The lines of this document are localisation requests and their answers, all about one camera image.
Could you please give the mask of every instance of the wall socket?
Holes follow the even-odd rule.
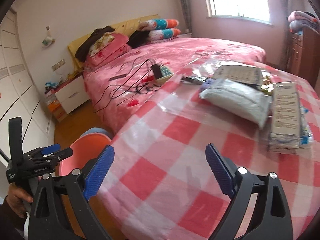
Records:
[[[65,63],[66,63],[66,61],[63,59],[63,60],[59,61],[57,64],[53,65],[51,68],[53,71],[56,71],[58,68],[63,66]]]

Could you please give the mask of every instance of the table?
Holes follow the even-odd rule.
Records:
[[[181,72],[189,73],[187,65]],[[223,195],[205,158],[213,143],[253,174],[276,172],[289,203],[294,239],[320,206],[320,100],[307,81],[262,63],[273,82],[293,81],[315,141],[296,155],[271,153],[258,126],[198,97],[194,85],[171,78],[127,122],[112,142],[115,160],[98,197],[130,240],[205,240],[222,218]],[[238,235],[245,233],[255,199]]]

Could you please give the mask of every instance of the plastic bag hanging on wall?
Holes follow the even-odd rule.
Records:
[[[42,46],[44,48],[49,47],[51,44],[53,44],[56,40],[54,38],[52,38],[51,34],[50,34],[50,28],[49,26],[47,26],[47,37],[42,41]]]

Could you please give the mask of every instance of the headboard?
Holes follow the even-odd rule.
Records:
[[[122,33],[122,34],[130,37],[132,35],[132,33],[134,33],[138,29],[138,25],[140,22],[144,22],[144,21],[148,21],[148,20],[152,20],[152,19],[158,19],[158,18],[159,18],[159,16],[157,14],[155,14],[155,15],[149,15],[149,16],[144,16],[141,18],[128,20],[125,22],[117,23],[117,24],[112,24],[110,26],[112,28],[116,29],[115,33]],[[82,69],[83,63],[78,61],[78,59],[75,58],[75,54],[76,54],[76,51],[78,50],[78,48],[82,45],[82,43],[85,42],[85,40],[87,38],[90,37],[90,35],[91,35],[91,33],[89,33],[85,36],[82,36],[81,38],[76,39],[75,41],[71,42],[68,45],[68,51],[72,57],[74,70]]]

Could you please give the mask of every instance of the gray curtain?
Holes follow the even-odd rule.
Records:
[[[289,32],[289,23],[288,23],[288,16],[290,15],[291,12],[288,11],[288,0],[281,0],[281,7],[286,15],[284,21],[285,21],[285,34],[284,34],[284,45],[283,45],[283,50],[282,50],[282,55],[281,55],[281,60],[279,67],[282,70],[287,69],[288,61],[289,61],[289,55],[290,55],[290,44],[291,44],[291,39],[290,39],[290,32]]]
[[[189,30],[189,32],[192,32],[189,0],[180,0],[180,3],[182,6],[183,17],[186,22],[187,29]]]

